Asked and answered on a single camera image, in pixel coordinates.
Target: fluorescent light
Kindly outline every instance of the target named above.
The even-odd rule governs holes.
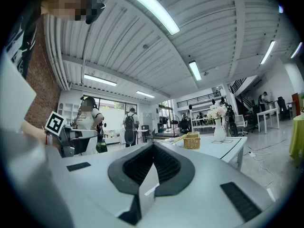
[[[296,50],[295,50],[294,53],[292,54],[291,58],[294,58],[294,57],[295,57],[295,55],[296,55],[296,54],[298,53],[298,51],[300,50],[301,46],[302,46],[302,42],[300,42],[300,44],[298,45],[298,47],[296,48]]]
[[[116,86],[117,85],[117,83],[114,83],[112,81],[105,80],[105,79],[102,79],[102,78],[98,78],[98,77],[95,77],[95,76],[91,76],[91,75],[88,75],[88,74],[85,74],[85,78],[86,79],[91,79],[91,80],[94,80],[94,81],[97,81],[97,82],[100,82],[100,83],[104,83],[104,84],[107,84],[107,85],[111,85],[111,86]]]
[[[157,0],[137,0],[145,6],[166,27],[171,35],[180,31],[167,10]]]
[[[190,66],[196,80],[197,81],[201,80],[200,71],[199,71],[198,66],[196,65],[196,62],[195,61],[189,62],[189,66]]]
[[[283,13],[283,7],[279,5],[279,13]]]
[[[266,52],[266,54],[265,54],[265,56],[264,56],[264,58],[263,58],[261,64],[264,64],[264,63],[266,62],[266,60],[267,60],[267,58],[268,58],[268,56],[269,56],[269,54],[270,54],[272,48],[274,47],[275,43],[276,43],[276,42],[275,42],[274,40],[272,40],[272,41],[270,42],[270,46],[269,46],[269,48],[268,48],[268,50],[267,50],[267,52]]]
[[[146,94],[146,93],[141,92],[141,91],[137,91],[137,93],[138,93],[138,94],[141,94],[141,95],[145,95],[145,96],[147,96],[147,97],[151,97],[151,98],[154,98],[154,97],[155,97],[155,96],[153,96],[153,95],[149,95],[149,94]]]

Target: brick wall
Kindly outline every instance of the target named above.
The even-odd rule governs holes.
[[[28,110],[25,120],[41,129],[42,126],[45,126],[51,112],[57,111],[61,91],[56,83],[56,78],[48,59],[43,18],[40,18],[37,24],[34,47],[28,68],[27,82],[37,95]]]

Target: yellow table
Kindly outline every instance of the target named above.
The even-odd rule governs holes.
[[[296,116],[293,120],[293,136],[289,148],[290,156],[298,163],[299,151],[302,150],[304,157],[304,118],[301,115]]]

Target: flower vase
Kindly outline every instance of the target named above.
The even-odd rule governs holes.
[[[215,141],[221,142],[225,140],[225,132],[222,127],[222,123],[220,122],[220,119],[214,119],[215,120],[215,130],[214,130],[214,139]]]

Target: backpack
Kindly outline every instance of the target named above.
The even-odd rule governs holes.
[[[127,115],[127,117],[125,119],[124,128],[126,130],[133,130],[134,129],[134,118],[133,118],[133,115],[131,115],[131,116]]]

